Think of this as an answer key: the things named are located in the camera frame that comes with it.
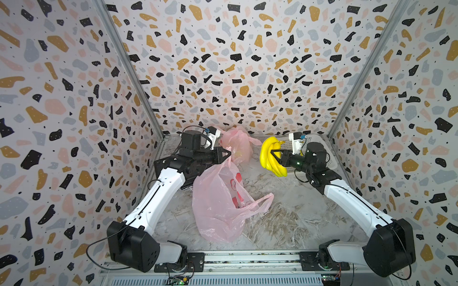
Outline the yellow banana bunch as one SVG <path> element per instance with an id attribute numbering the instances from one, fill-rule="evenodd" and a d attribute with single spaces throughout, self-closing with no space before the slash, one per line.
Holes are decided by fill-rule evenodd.
<path id="1" fill-rule="evenodd" d="M 261 147 L 260 152 L 260 163 L 264 169 L 272 171 L 277 177 L 286 177 L 287 169 L 280 166 L 274 157 L 270 154 L 271 150 L 281 149 L 281 145 L 284 141 L 279 141 L 276 137 L 267 138 Z"/>

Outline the pink plastic bag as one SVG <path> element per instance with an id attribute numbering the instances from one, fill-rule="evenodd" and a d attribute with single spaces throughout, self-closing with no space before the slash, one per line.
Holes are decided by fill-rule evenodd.
<path id="1" fill-rule="evenodd" d="M 235 164 L 248 163 L 253 155 L 253 146 L 261 146 L 262 142 L 249 135 L 248 131 L 236 126 L 222 131 L 220 146 L 231 151 L 231 161 Z"/>
<path id="2" fill-rule="evenodd" d="M 193 182 L 192 208 L 200 235 L 216 243 L 237 240 L 247 219 L 269 211 L 274 194 L 255 200 L 245 189 L 239 168 L 227 159 Z"/>

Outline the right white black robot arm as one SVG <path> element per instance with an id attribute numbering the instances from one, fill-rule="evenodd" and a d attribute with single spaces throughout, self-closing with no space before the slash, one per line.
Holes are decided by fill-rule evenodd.
<path id="1" fill-rule="evenodd" d="M 303 172 L 307 182 L 320 194 L 337 203 L 366 233 L 366 243 L 331 240 L 319 246 L 318 263 L 329 269 L 331 263 L 352 263 L 369 267 L 381 277 L 396 275 L 416 261 L 413 228 L 405 219 L 394 219 L 359 196 L 334 170 L 328 168 L 329 154 L 321 143 L 307 144 L 304 153 L 283 150 L 276 138 L 262 145 L 260 162 L 277 176 L 287 168 Z"/>

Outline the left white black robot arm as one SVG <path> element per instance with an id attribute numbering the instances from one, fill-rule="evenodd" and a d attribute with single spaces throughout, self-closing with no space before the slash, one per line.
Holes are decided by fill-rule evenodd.
<path id="1" fill-rule="evenodd" d="M 204 171 L 222 164 L 231 152 L 217 145 L 221 132 L 186 130 L 178 150 L 154 162 L 156 179 L 138 206 L 122 221 L 107 229 L 110 258 L 129 268 L 149 272 L 166 264 L 178 271 L 187 266 L 187 247 L 171 241 L 157 242 L 153 234 L 167 205 L 179 189 L 193 184 Z"/>

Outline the black flat case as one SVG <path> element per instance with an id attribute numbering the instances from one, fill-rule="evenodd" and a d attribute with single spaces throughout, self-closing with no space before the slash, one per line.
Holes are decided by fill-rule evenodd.
<path id="1" fill-rule="evenodd" d="M 184 176 L 184 183 L 180 189 L 184 190 L 192 185 L 196 175 L 191 170 L 192 160 L 187 157 L 173 155 L 166 158 L 161 158 L 154 161 L 156 178 L 159 179 L 160 174 L 165 169 L 172 169 Z"/>

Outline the white plastic basket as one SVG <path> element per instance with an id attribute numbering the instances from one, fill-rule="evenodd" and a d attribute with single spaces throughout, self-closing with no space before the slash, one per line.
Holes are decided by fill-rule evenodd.
<path id="1" fill-rule="evenodd" d="M 292 151 L 292 144 L 291 144 L 291 142 L 290 142 L 290 140 L 288 138 L 288 135 L 285 135 L 283 137 L 278 137 L 278 140 L 285 142 L 284 144 L 281 145 L 282 149 Z M 327 142 L 320 135 L 317 135 L 317 134 L 310 134 L 309 133 L 309 134 L 305 134 L 305 135 L 306 135 L 307 143 L 303 146 L 301 155 L 305 154 L 306 147 L 307 147 L 307 145 L 309 143 L 320 143 L 324 147 L 326 152 L 328 153 L 327 156 L 326 156 L 326 159 L 325 159 L 326 166 L 329 169 L 336 170 L 338 168 L 339 164 L 338 164 L 337 160 L 335 159 L 335 156 L 333 155 L 333 153 L 332 153 L 331 149 L 329 148 Z"/>

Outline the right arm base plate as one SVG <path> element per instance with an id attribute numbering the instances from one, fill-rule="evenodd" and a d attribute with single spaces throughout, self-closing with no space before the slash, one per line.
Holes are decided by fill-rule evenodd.
<path id="1" fill-rule="evenodd" d="M 299 252 L 299 263 L 303 271 L 349 271 L 347 262 L 335 262 L 324 250 Z"/>

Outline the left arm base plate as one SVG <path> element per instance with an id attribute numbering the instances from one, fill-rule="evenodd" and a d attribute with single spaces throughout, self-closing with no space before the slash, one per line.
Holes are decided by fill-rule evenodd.
<path id="1" fill-rule="evenodd" d="M 204 252 L 191 252 L 181 255 L 178 262 L 155 265 L 154 273 L 196 273 L 203 272 L 205 265 Z"/>

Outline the aluminium front rail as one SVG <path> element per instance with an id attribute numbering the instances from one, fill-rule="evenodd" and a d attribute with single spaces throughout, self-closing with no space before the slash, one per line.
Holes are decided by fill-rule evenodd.
<path id="1" fill-rule="evenodd" d="M 157 265 L 143 273 L 107 262 L 98 286 L 406 286 L 404 275 L 382 278 L 368 267 L 340 263 L 320 268 L 314 250 L 192 251 L 183 268 Z"/>

